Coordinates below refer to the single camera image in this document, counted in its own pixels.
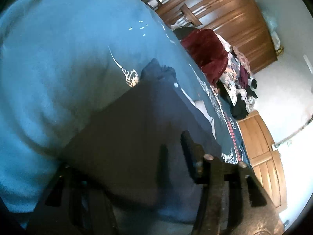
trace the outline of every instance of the blue bedsheet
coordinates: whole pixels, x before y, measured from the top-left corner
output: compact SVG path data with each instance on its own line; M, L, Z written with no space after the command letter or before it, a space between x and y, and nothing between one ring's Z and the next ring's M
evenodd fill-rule
M10 211L33 211L58 167L52 156L153 58L176 70L191 99L204 100L223 158L247 160L229 108L140 0L12 0L0 25L0 195Z

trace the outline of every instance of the wooden door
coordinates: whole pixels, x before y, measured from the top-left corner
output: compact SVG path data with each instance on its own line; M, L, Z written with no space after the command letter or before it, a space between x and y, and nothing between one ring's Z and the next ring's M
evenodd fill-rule
M168 25L212 29L248 58L253 73L277 60L254 0L169 0L156 10Z
M257 110L238 124L255 175L277 211L282 212L287 208L287 191L280 154L271 147L274 140Z

